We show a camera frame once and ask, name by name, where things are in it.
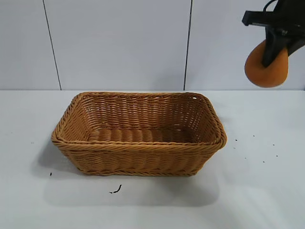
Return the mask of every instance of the table surface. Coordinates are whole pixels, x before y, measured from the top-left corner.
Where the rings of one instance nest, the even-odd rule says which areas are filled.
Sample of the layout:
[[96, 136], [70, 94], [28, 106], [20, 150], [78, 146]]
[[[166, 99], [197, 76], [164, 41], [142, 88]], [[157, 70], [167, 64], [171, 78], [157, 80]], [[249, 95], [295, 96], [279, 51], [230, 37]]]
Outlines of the table surface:
[[0, 91], [1, 229], [305, 228], [305, 91], [199, 92], [228, 142], [193, 177], [82, 175], [50, 142], [78, 93]]

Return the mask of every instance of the white wall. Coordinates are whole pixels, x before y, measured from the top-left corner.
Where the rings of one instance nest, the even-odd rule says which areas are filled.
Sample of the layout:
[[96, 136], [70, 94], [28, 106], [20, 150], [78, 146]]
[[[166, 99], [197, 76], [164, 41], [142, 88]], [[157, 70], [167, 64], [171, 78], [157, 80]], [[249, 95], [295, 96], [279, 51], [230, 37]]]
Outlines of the white wall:
[[42, 0], [0, 0], [0, 90], [59, 89]]
[[[262, 11], [268, 0], [193, 0], [186, 90], [258, 90], [244, 74], [264, 28], [242, 24], [245, 10]], [[289, 76], [278, 89], [305, 88], [305, 48], [290, 57]]]
[[[264, 39], [245, 10], [267, 0], [193, 0], [186, 90], [259, 90], [244, 62]], [[182, 90], [191, 0], [45, 0], [63, 90]], [[42, 0], [0, 0], [0, 90], [59, 90]], [[277, 89], [305, 88], [305, 48]]]
[[63, 90], [182, 90], [190, 0], [45, 0]]

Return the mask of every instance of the basket rim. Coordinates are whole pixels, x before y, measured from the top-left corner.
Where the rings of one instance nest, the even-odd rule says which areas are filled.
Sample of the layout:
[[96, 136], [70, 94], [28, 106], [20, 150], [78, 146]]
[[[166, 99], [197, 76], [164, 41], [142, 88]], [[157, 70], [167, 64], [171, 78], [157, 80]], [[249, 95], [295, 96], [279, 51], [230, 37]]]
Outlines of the basket rim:
[[[159, 97], [159, 96], [173, 96], [173, 95], [185, 95], [185, 96], [194, 96], [201, 98], [205, 100], [205, 102], [208, 104], [209, 107], [209, 112], [210, 115], [215, 122], [215, 128], [217, 129], [217, 133], [219, 134], [216, 139], [213, 142], [199, 142], [199, 143], [177, 143], [177, 142], [120, 142], [120, 141], [69, 141], [66, 139], [63, 139], [61, 137], [61, 133], [63, 129], [65, 128], [66, 124], [69, 122], [71, 118], [71, 113], [73, 113], [74, 108], [79, 104], [81, 99], [84, 96], [92, 96], [92, 95], [98, 95], [98, 96], [119, 96], [119, 97], [130, 97], [130, 96], [135, 96], [135, 97]], [[60, 121], [56, 125], [54, 131], [52, 132], [51, 140], [53, 143], [60, 143], [61, 145], [65, 146], [71, 146], [71, 145], [78, 145], [78, 146], [83, 146], [87, 148], [91, 148], [90, 146], [151, 146], [151, 147], [161, 147], [164, 146], [178, 146], [178, 147], [183, 147], [183, 146], [193, 146], [195, 148], [197, 147], [216, 147], [215, 149], [220, 149], [224, 147], [226, 141], [227, 141], [227, 136], [224, 131], [224, 127], [221, 124], [210, 100], [205, 97], [202, 94], [199, 93], [190, 93], [190, 92], [185, 92], [185, 93], [124, 93], [124, 92], [83, 92], [78, 95], [76, 95], [68, 108], [66, 109], [64, 115], [61, 117]]]

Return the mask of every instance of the rectangular basket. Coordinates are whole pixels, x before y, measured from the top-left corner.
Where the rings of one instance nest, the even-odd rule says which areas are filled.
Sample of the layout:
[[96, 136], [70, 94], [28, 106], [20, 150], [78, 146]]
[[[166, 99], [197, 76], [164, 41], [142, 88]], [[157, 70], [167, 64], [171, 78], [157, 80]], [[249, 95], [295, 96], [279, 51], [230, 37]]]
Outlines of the rectangular basket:
[[191, 176], [226, 134], [201, 94], [87, 92], [73, 98], [51, 139], [85, 174]]

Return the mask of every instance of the orange sponge pad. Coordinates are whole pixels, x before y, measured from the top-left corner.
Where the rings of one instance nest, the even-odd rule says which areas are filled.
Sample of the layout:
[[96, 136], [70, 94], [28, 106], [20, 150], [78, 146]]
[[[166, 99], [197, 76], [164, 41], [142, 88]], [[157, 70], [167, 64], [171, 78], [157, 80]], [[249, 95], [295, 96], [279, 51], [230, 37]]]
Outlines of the orange sponge pad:
[[244, 71], [248, 79], [260, 87], [276, 87], [285, 82], [288, 75], [288, 50], [283, 49], [276, 59], [265, 68], [262, 65], [265, 41], [248, 56]]

